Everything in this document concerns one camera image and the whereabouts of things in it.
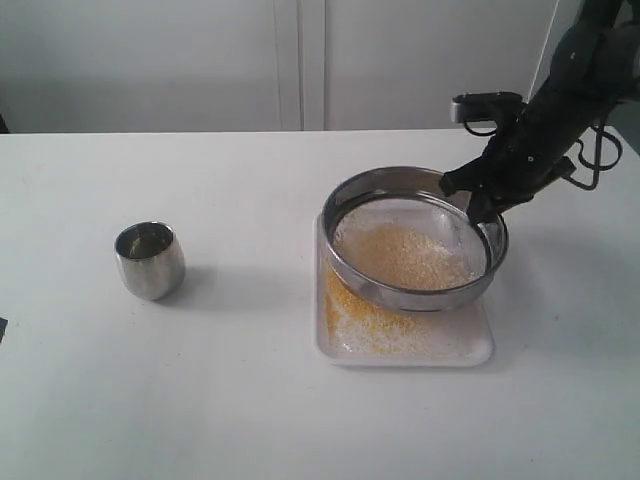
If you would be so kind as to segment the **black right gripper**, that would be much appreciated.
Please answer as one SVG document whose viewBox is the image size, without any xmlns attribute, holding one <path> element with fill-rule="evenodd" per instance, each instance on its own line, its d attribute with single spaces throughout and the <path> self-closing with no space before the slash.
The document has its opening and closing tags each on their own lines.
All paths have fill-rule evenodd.
<svg viewBox="0 0 640 480">
<path fill-rule="evenodd" d="M 573 163 L 565 154 L 572 145 L 573 128 L 561 115 L 524 112 L 489 142 L 482 159 L 444 173 L 439 187 L 445 196 L 474 192 L 466 210 L 469 221 L 490 222 L 503 205 L 526 203 L 571 174 Z"/>
</svg>

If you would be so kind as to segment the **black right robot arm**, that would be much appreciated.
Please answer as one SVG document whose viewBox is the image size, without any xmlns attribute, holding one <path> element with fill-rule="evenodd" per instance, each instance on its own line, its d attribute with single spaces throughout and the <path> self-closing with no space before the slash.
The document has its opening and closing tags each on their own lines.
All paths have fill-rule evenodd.
<svg viewBox="0 0 640 480">
<path fill-rule="evenodd" d="M 482 154 L 445 173 L 445 196 L 469 193 L 469 220 L 478 224 L 531 201 L 562 179 L 592 191 L 602 172 L 602 142 L 616 106 L 639 98 L 639 4 L 617 20 L 620 1 L 586 1 L 559 41 L 549 75 L 529 101 L 513 92 L 461 94 L 452 120 L 464 127 L 492 122 Z"/>
</svg>

